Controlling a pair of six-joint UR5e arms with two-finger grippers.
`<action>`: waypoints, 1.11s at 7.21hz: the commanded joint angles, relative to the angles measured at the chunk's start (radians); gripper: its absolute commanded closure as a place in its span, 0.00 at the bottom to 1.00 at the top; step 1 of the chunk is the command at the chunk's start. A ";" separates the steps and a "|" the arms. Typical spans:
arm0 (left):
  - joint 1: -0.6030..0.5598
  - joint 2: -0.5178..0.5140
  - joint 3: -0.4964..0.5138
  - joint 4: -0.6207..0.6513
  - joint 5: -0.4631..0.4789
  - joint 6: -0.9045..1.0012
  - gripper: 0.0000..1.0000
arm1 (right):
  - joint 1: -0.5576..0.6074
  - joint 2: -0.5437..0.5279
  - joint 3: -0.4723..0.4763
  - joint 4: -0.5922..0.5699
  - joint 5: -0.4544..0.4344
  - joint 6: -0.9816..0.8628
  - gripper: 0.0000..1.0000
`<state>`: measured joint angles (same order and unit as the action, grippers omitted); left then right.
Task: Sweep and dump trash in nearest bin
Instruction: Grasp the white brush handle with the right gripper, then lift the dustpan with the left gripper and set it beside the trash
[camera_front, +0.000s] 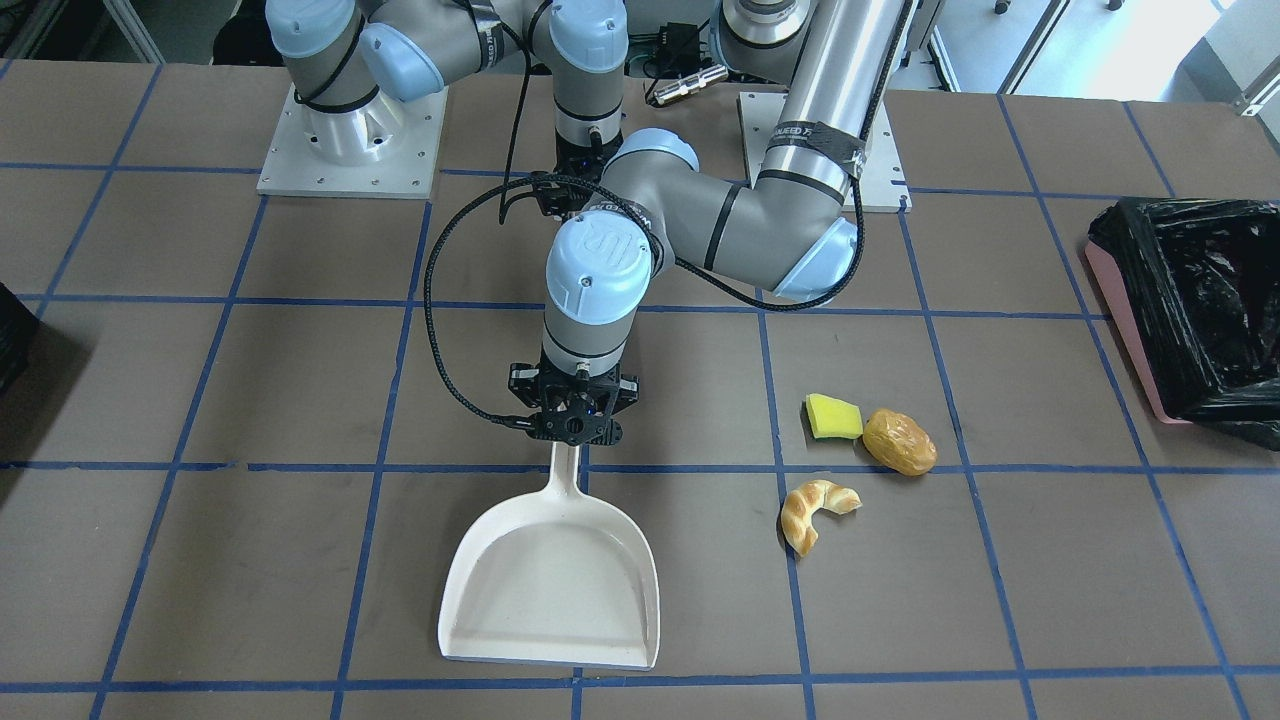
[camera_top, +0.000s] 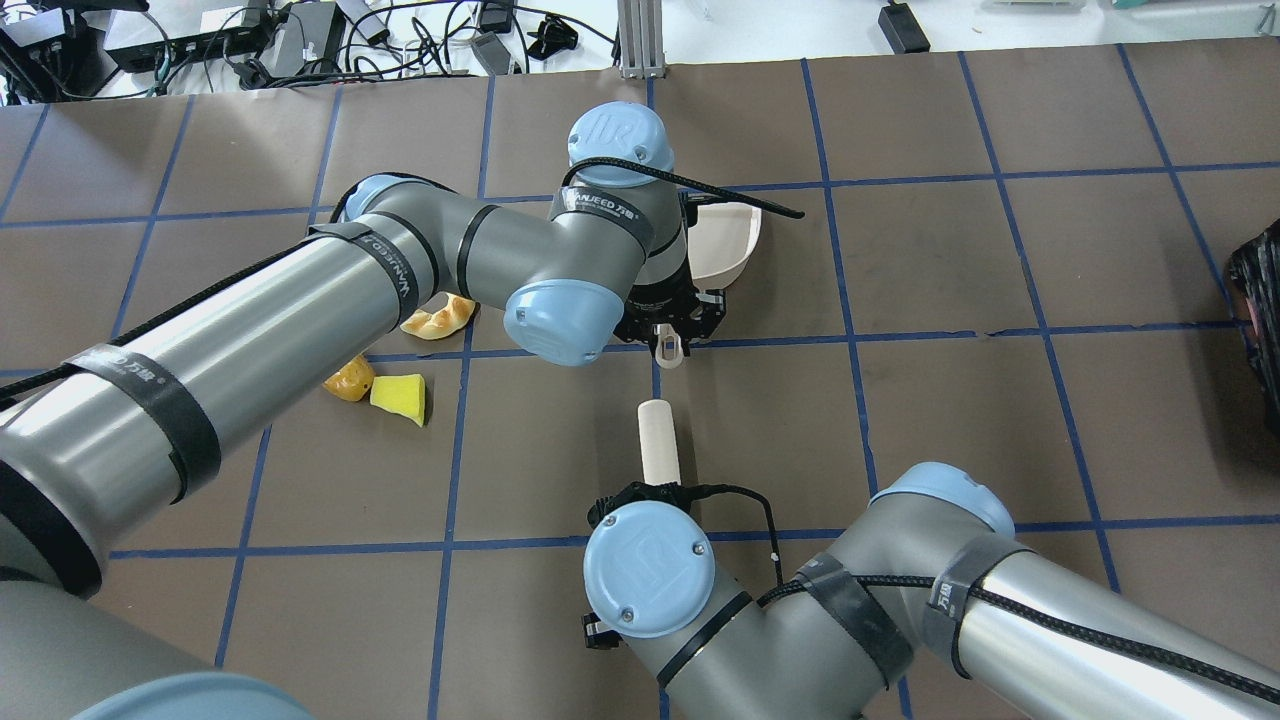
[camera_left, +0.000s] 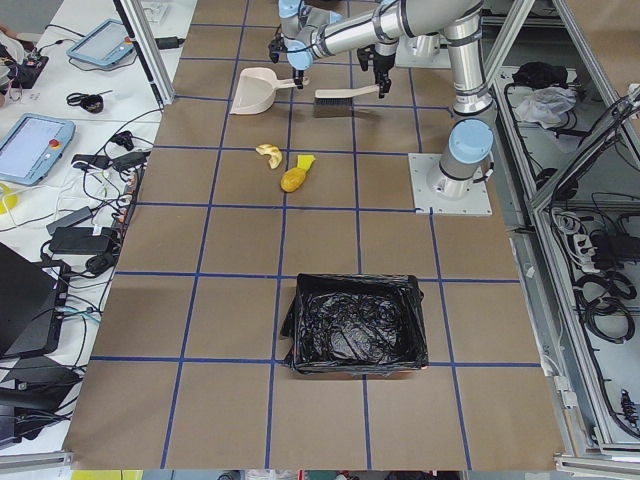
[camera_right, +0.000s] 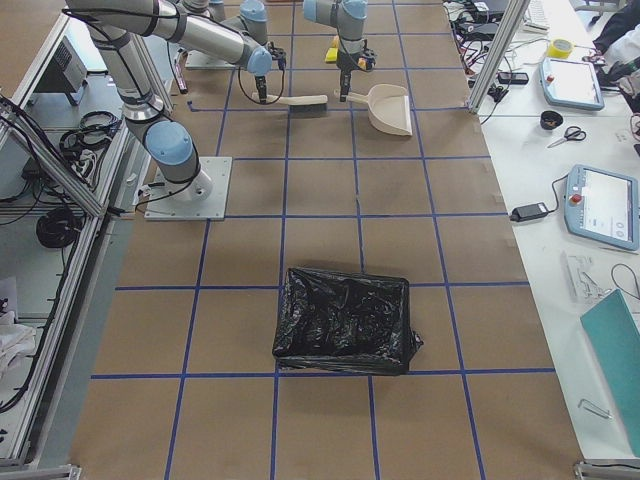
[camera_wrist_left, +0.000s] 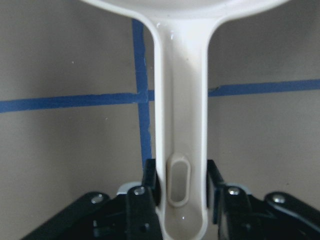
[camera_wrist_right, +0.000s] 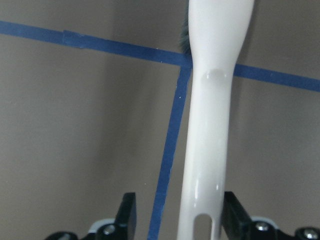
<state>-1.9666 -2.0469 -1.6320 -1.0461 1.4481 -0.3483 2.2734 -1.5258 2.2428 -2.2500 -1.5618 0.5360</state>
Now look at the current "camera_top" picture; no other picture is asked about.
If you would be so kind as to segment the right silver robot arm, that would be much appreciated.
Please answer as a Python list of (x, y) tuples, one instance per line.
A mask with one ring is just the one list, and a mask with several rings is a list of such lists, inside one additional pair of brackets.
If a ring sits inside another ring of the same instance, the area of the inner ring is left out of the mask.
[(691, 516), (714, 493), (634, 483), (588, 514), (588, 643), (690, 719), (859, 719), (927, 653), (1032, 719), (1277, 716), (1274, 670), (1037, 553), (957, 468), (910, 468), (758, 597)]

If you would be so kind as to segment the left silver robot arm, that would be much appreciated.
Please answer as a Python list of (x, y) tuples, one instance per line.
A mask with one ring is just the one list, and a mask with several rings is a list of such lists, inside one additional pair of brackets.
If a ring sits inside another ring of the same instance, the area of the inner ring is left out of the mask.
[(3, 388), (3, 716), (306, 719), (92, 605), (113, 547), (439, 293), (504, 315), (525, 351), (593, 363), (641, 325), (716, 325), (689, 266), (662, 119), (607, 102), (568, 133), (548, 218), (404, 173), (370, 176), (291, 249)]

